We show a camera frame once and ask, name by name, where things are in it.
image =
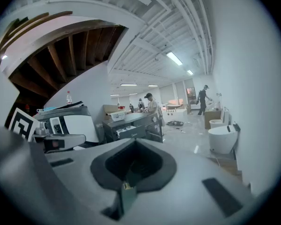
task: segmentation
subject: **white floor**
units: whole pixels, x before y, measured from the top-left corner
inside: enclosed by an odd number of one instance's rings
[[[208,130],[205,129],[204,116],[198,116],[199,111],[193,110],[193,114],[187,115],[181,127],[165,125],[163,127],[163,143],[177,148],[191,151],[208,158],[230,158],[233,155],[219,155],[210,151]]]

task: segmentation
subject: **fluorescent light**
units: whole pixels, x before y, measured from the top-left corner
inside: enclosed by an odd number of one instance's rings
[[[121,86],[137,86],[137,84],[121,84]]]
[[[167,56],[172,59],[175,63],[177,63],[177,65],[182,65],[183,63],[179,60],[178,57],[176,57],[175,54],[173,54],[172,52],[167,53]]]

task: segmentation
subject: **toilet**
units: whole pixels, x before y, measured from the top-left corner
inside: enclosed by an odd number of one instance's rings
[[[227,126],[229,124],[229,110],[224,107],[222,109],[221,119],[210,120],[209,123],[211,128]]]
[[[227,126],[215,127],[208,131],[210,150],[212,152],[228,154],[231,152],[234,144],[237,141],[238,132],[233,125],[229,125],[230,132]]]

